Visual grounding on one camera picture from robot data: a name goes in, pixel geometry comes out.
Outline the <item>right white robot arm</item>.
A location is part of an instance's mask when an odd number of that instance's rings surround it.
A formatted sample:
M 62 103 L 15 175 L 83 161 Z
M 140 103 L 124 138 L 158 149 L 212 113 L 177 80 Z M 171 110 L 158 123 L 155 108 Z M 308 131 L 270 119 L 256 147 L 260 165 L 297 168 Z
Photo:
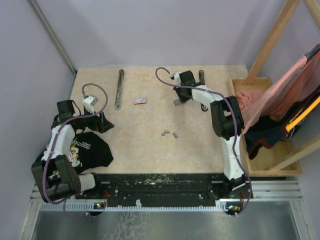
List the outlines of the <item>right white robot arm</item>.
M 176 87 L 179 100 L 200 102 L 210 110 L 214 133 L 222 144 L 224 170 L 226 177 L 223 192 L 229 198 L 235 198 L 246 184 L 246 177 L 241 167 L 240 140 L 244 120 L 235 96 L 224 97 L 201 82 L 196 82 L 193 73 L 188 70 L 170 75 Z

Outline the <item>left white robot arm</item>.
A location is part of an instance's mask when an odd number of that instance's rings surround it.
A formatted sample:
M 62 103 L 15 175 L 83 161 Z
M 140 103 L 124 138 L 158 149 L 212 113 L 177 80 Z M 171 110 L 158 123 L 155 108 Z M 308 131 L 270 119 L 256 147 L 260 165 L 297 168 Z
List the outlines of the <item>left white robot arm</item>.
M 73 119 L 76 111 L 72 100 L 58 102 L 57 109 L 50 143 L 31 166 L 40 195 L 46 203 L 58 203 L 79 193 L 97 199 L 103 195 L 104 186 L 95 172 L 84 171 L 107 167 L 113 161 L 109 145 L 96 133 L 103 134 L 114 124 L 104 113 L 90 116 L 87 110 Z

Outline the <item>black silver stapler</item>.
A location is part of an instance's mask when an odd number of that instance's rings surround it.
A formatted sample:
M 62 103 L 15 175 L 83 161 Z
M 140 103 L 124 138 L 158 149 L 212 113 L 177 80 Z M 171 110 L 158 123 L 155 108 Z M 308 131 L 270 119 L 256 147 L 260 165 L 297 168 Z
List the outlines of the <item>black silver stapler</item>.
M 123 92 L 123 81 L 124 81 L 124 70 L 120 69 L 118 72 L 118 82 L 117 82 L 117 89 L 116 89 L 116 98 L 114 109 L 120 110 L 122 106 L 122 92 Z
M 201 85 L 205 85 L 205 75 L 204 75 L 204 71 L 201 69 L 199 70 L 199 80 Z

